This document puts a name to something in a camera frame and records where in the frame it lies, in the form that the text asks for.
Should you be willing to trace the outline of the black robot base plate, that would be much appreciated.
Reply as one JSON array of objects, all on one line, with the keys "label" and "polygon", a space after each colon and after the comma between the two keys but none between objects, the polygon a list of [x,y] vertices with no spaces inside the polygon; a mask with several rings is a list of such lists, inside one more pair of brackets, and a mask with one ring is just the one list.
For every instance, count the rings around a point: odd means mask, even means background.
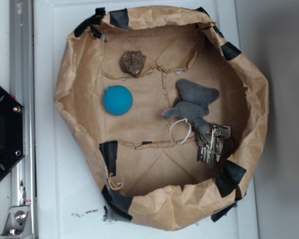
[{"label": "black robot base plate", "polygon": [[23,157],[23,106],[0,86],[0,182]]}]

